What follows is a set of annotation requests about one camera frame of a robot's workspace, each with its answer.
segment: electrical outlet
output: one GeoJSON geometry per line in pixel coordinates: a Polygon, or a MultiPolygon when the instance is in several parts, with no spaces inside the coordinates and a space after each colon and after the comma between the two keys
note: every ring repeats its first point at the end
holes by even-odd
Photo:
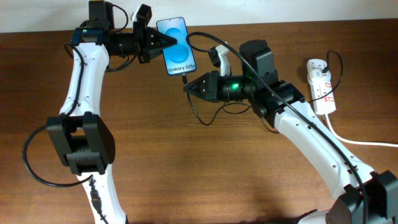
{"type": "MultiPolygon", "coordinates": [[[[327,71],[323,73],[323,69],[327,66],[324,60],[311,59],[307,63],[308,82],[311,87],[312,99],[323,97],[331,92],[331,73],[327,71]]],[[[335,97],[330,93],[322,99],[313,102],[313,107],[316,114],[324,115],[330,114],[336,110],[335,97]]]]}

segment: white cable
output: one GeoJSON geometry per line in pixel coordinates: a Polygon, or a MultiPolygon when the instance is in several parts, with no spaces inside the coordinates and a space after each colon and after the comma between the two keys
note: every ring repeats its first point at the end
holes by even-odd
{"type": "Polygon", "coordinates": [[[326,119],[326,123],[328,124],[329,130],[330,132],[336,137],[338,138],[340,141],[343,142],[347,142],[350,144],[359,144],[359,145],[364,145],[364,146],[387,146],[387,147],[398,147],[398,144],[392,144],[392,143],[383,143],[383,142],[359,142],[359,141],[351,141],[351,140],[347,140],[344,139],[342,137],[340,137],[339,135],[337,135],[335,133],[335,130],[333,130],[333,128],[331,127],[331,123],[329,120],[329,116],[327,114],[323,115],[324,118],[326,119]]]}

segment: cable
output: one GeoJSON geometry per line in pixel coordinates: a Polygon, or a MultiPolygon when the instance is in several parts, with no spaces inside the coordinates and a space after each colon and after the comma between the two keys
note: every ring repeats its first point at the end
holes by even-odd
{"type": "Polygon", "coordinates": [[[239,103],[239,105],[247,106],[247,108],[244,109],[244,110],[242,110],[242,111],[240,111],[240,112],[229,112],[229,111],[227,111],[227,110],[225,109],[226,104],[227,104],[227,102],[224,103],[223,111],[224,111],[225,113],[228,113],[228,114],[243,114],[244,112],[246,112],[248,109],[251,108],[251,105],[248,105],[248,104],[245,104],[245,103],[239,103]]]}
{"type": "Polygon", "coordinates": [[[68,44],[67,43],[65,43],[64,45],[63,45],[63,48],[65,49],[65,51],[67,52],[67,54],[69,55],[69,57],[71,58],[71,59],[73,59],[73,54],[69,51],[69,49],[68,49],[68,44]]]}
{"type": "MultiPolygon", "coordinates": [[[[185,73],[182,74],[182,82],[184,83],[184,85],[186,85],[186,84],[188,83],[187,76],[185,75],[185,73]]],[[[227,103],[227,102],[225,102],[225,103],[223,104],[222,107],[218,108],[218,110],[216,111],[216,113],[215,113],[214,116],[213,116],[213,119],[212,119],[209,123],[205,123],[205,122],[199,117],[199,114],[197,113],[197,111],[196,111],[195,108],[193,107],[193,104],[192,104],[192,101],[191,101],[191,97],[190,97],[190,95],[189,95],[188,93],[187,93],[187,98],[188,98],[188,102],[189,102],[189,105],[191,106],[191,109],[192,109],[193,113],[194,113],[195,116],[198,118],[199,122],[201,122],[201,124],[203,124],[203,125],[205,125],[205,126],[209,126],[209,125],[211,125],[211,124],[214,122],[214,120],[216,119],[216,116],[217,116],[218,112],[220,112],[221,109],[223,109],[224,112],[225,112],[225,113],[228,113],[228,114],[242,114],[242,113],[246,112],[248,109],[251,108],[251,105],[248,105],[248,104],[245,104],[245,103],[227,103]],[[242,110],[242,111],[237,112],[237,113],[235,113],[235,112],[229,112],[229,111],[225,110],[225,107],[230,106],[230,105],[243,105],[243,106],[247,106],[247,108],[246,108],[245,110],[242,110]]]]}
{"type": "Polygon", "coordinates": [[[87,26],[87,21],[82,22],[79,27],[85,27],[85,26],[87,26]]]}
{"type": "Polygon", "coordinates": [[[77,55],[80,58],[80,72],[79,72],[79,78],[78,78],[78,83],[77,83],[75,100],[73,100],[72,108],[65,115],[65,116],[70,116],[74,112],[74,110],[76,109],[76,106],[78,104],[79,95],[80,95],[80,88],[81,88],[81,80],[83,79],[83,73],[84,73],[84,69],[85,69],[85,61],[84,61],[83,56],[81,55],[80,51],[72,43],[64,43],[65,49],[67,49],[66,46],[71,47],[77,53],[77,55]]]}
{"type": "Polygon", "coordinates": [[[102,214],[101,197],[100,197],[98,191],[95,189],[94,183],[95,183],[95,180],[91,179],[90,184],[89,184],[89,186],[91,187],[91,190],[90,190],[91,204],[93,205],[93,208],[97,211],[99,216],[101,217],[101,220],[103,220],[105,224],[109,224],[105,218],[106,215],[102,214]]]}
{"type": "Polygon", "coordinates": [[[338,59],[340,60],[340,67],[341,67],[341,70],[340,70],[340,78],[338,79],[336,86],[333,87],[333,88],[330,90],[330,92],[328,92],[328,93],[327,93],[326,95],[324,95],[324,96],[321,96],[321,97],[316,98],[316,99],[314,99],[314,100],[310,100],[309,103],[312,103],[312,102],[314,102],[314,101],[320,100],[320,99],[324,98],[325,96],[329,95],[330,93],[333,93],[333,91],[334,91],[335,89],[337,89],[338,85],[341,83],[341,79],[343,78],[343,59],[341,58],[340,54],[338,54],[338,53],[335,52],[334,50],[329,50],[328,53],[326,53],[327,66],[323,69],[323,73],[329,71],[329,54],[330,54],[330,53],[335,53],[335,54],[337,55],[338,59]]]}
{"type": "Polygon", "coordinates": [[[84,182],[90,180],[90,179],[93,177],[92,175],[90,175],[89,177],[87,177],[87,178],[84,179],[84,180],[81,180],[81,181],[78,181],[78,182],[74,182],[74,183],[71,183],[71,184],[56,184],[56,183],[49,182],[49,181],[46,181],[46,180],[42,179],[41,177],[39,177],[39,176],[32,170],[32,168],[31,168],[31,166],[30,166],[30,164],[29,164],[29,161],[28,161],[28,159],[27,159],[27,148],[28,148],[29,143],[31,142],[31,140],[35,137],[35,135],[36,135],[36,134],[39,134],[41,131],[43,131],[43,130],[46,129],[46,128],[47,128],[47,125],[43,125],[43,126],[37,128],[32,134],[30,134],[29,138],[26,140],[26,142],[25,142],[25,144],[24,144],[24,150],[23,150],[23,152],[22,152],[22,159],[24,160],[24,164],[25,164],[26,169],[28,170],[29,174],[30,174],[35,180],[39,181],[40,183],[42,183],[42,184],[44,184],[44,185],[50,186],[50,187],[62,187],[62,188],[65,188],[65,187],[74,187],[74,186],[76,186],[76,185],[82,184],[82,183],[84,183],[84,182]]]}
{"type": "Polygon", "coordinates": [[[358,172],[356,171],[356,169],[354,168],[353,164],[351,163],[351,161],[349,161],[349,159],[347,158],[347,156],[343,153],[343,151],[320,129],[318,128],[313,122],[311,122],[308,118],[306,118],[302,113],[300,113],[298,110],[296,110],[292,105],[290,105],[288,102],[286,102],[282,97],[280,97],[271,87],[269,87],[269,85],[260,77],[260,75],[256,72],[256,70],[251,66],[251,64],[246,61],[243,56],[237,52],[235,49],[233,49],[230,45],[228,45],[227,43],[225,43],[224,41],[220,40],[219,38],[210,35],[210,34],[206,34],[203,32],[192,32],[190,34],[187,35],[187,44],[189,46],[192,46],[190,43],[190,37],[193,35],[200,35],[200,36],[204,36],[207,37],[211,40],[214,40],[215,42],[223,45],[224,47],[226,47],[229,51],[231,51],[232,53],[234,53],[241,61],[243,64],[245,64],[247,66],[248,69],[250,69],[250,71],[257,76],[258,80],[264,85],[264,87],[271,93],[274,95],[274,97],[276,99],[278,99],[279,101],[281,101],[286,107],[288,107],[289,109],[291,109],[299,118],[301,118],[303,121],[305,121],[308,124],[308,128],[313,128],[314,130],[316,130],[319,135],[321,135],[333,148],[335,148],[336,152],[341,156],[341,158],[347,163],[347,166],[351,169],[352,173],[355,176],[355,179],[358,181],[358,185],[360,190],[362,191],[362,195],[363,195],[363,224],[367,224],[368,223],[368,195],[366,194],[365,191],[365,186],[358,174],[358,172]]]}
{"type": "Polygon", "coordinates": [[[251,97],[251,100],[254,102],[255,101],[255,99],[254,99],[254,86],[253,86],[253,84],[254,84],[254,77],[251,79],[251,81],[250,81],[250,89],[251,89],[251,91],[250,91],[250,97],[251,97]]]}
{"type": "MultiPolygon", "coordinates": [[[[80,87],[81,87],[81,79],[83,78],[83,72],[84,72],[84,67],[85,67],[85,61],[83,60],[83,56],[81,55],[81,53],[79,52],[79,50],[71,43],[65,43],[64,44],[64,48],[65,50],[67,50],[67,52],[69,52],[69,50],[67,49],[67,46],[71,47],[79,56],[80,58],[80,74],[79,74],[79,78],[78,78],[78,84],[77,84],[77,89],[76,89],[76,97],[73,100],[73,104],[72,107],[70,109],[70,111],[67,114],[62,114],[62,118],[65,119],[66,117],[70,116],[73,111],[75,110],[77,104],[78,104],[78,99],[79,99],[79,94],[80,94],[80,87]]],[[[87,177],[84,180],[78,181],[78,182],[74,182],[71,184],[56,184],[53,182],[49,182],[46,181],[44,179],[42,179],[41,177],[39,177],[31,168],[30,164],[29,164],[29,160],[27,158],[27,148],[30,144],[30,142],[33,140],[33,138],[36,136],[36,134],[39,134],[41,131],[43,131],[44,129],[47,128],[47,125],[43,125],[39,128],[37,128],[32,134],[30,134],[30,136],[27,138],[25,144],[24,144],[24,149],[22,150],[22,160],[24,161],[24,164],[26,166],[26,169],[28,170],[29,174],[37,181],[39,181],[40,183],[50,186],[50,187],[60,187],[60,188],[64,188],[64,187],[74,187],[76,185],[82,184],[86,181],[89,181],[93,176],[90,175],[89,177],[87,177]]]]}
{"type": "Polygon", "coordinates": [[[189,42],[188,42],[188,45],[189,45],[191,48],[193,48],[193,49],[195,49],[195,50],[197,50],[197,51],[199,51],[199,52],[213,53],[210,49],[200,49],[199,47],[194,46],[194,45],[192,45],[192,44],[189,43],[189,42]]]}
{"type": "Polygon", "coordinates": [[[127,27],[127,25],[129,24],[129,16],[127,15],[126,10],[124,10],[122,7],[117,6],[117,5],[115,5],[115,4],[112,4],[112,6],[118,8],[118,9],[120,9],[122,12],[124,12],[124,15],[126,16],[126,24],[124,25],[124,27],[122,27],[122,28],[118,29],[117,31],[115,31],[115,32],[121,32],[121,31],[124,30],[124,29],[127,27]]]}
{"type": "MultiPolygon", "coordinates": [[[[188,98],[188,102],[189,102],[189,105],[191,106],[191,109],[192,109],[193,113],[194,113],[195,116],[198,118],[199,122],[201,122],[201,124],[203,124],[203,125],[205,125],[205,126],[209,126],[209,125],[213,124],[214,120],[215,120],[216,117],[217,117],[218,112],[220,112],[220,111],[221,111],[224,107],[226,107],[226,106],[231,106],[231,105],[244,105],[244,106],[249,106],[249,105],[247,105],[247,104],[245,104],[245,103],[228,103],[228,104],[224,104],[222,107],[218,108],[218,110],[216,111],[216,113],[215,113],[214,116],[213,116],[213,119],[212,119],[209,123],[205,123],[205,122],[199,117],[199,114],[197,113],[197,111],[196,111],[195,108],[193,107],[191,98],[190,98],[190,96],[189,96],[188,93],[187,93],[187,98],[188,98]]],[[[241,111],[241,112],[239,112],[239,113],[244,113],[244,112],[246,112],[248,109],[249,109],[249,108],[246,108],[244,111],[241,111]]]]}
{"type": "Polygon", "coordinates": [[[137,55],[133,56],[133,58],[130,60],[130,57],[127,55],[127,60],[123,64],[121,64],[117,68],[109,68],[109,66],[107,66],[105,72],[119,72],[129,66],[134,61],[134,59],[136,59],[136,57],[137,55]]]}
{"type": "Polygon", "coordinates": [[[278,132],[278,131],[272,130],[271,128],[268,128],[268,126],[265,124],[263,118],[260,118],[260,121],[261,121],[261,123],[264,125],[264,127],[266,127],[266,129],[267,129],[268,131],[270,131],[271,133],[274,133],[274,134],[279,134],[279,133],[280,133],[280,132],[278,132]]]}
{"type": "Polygon", "coordinates": [[[364,145],[364,146],[386,146],[386,147],[398,147],[398,144],[392,144],[392,143],[384,143],[384,142],[360,142],[360,141],[351,141],[344,139],[340,137],[338,134],[335,133],[335,130],[331,127],[331,123],[329,120],[329,116],[327,114],[323,115],[324,119],[326,120],[326,123],[328,124],[330,132],[338,138],[340,141],[347,142],[350,144],[359,144],[359,145],[364,145]]]}

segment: phone screen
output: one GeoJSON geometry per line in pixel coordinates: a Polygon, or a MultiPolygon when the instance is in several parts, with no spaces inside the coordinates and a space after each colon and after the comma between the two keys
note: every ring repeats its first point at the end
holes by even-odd
{"type": "Polygon", "coordinates": [[[184,18],[178,17],[156,22],[157,30],[176,38],[177,44],[163,50],[164,61],[169,75],[194,72],[197,69],[191,47],[185,38],[188,35],[184,18]]]}

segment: wooden desk surface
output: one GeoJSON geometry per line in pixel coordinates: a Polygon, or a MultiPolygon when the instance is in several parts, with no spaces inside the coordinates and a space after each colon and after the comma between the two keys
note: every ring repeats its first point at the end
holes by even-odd
{"type": "MultiPolygon", "coordinates": [[[[344,58],[343,83],[331,115],[336,132],[359,141],[396,142],[398,136],[398,20],[305,22],[189,27],[209,32],[236,49],[266,39],[279,78],[310,96],[306,62],[333,49],[344,58]]],[[[58,114],[73,62],[63,51],[71,31],[0,34],[0,223],[93,223],[82,187],[53,189],[36,182],[21,159],[22,145],[48,116],[58,114]]],[[[202,47],[210,40],[194,38],[202,47]]],[[[195,52],[198,70],[214,70],[195,52]]],[[[232,54],[234,74],[241,63],[232,54]]],[[[121,60],[112,58],[112,65],[121,60]]],[[[338,61],[331,60],[333,83],[338,61]]],[[[220,104],[193,98],[205,120],[220,104]]],[[[283,135],[266,131],[251,111],[220,113],[201,125],[164,60],[134,62],[103,81],[101,117],[116,140],[114,183],[130,222],[237,223],[294,217],[333,200],[320,175],[283,135]]],[[[376,171],[398,174],[398,149],[346,144],[376,171]]],[[[29,148],[34,170],[54,182],[73,182],[47,133],[29,148]]]]}

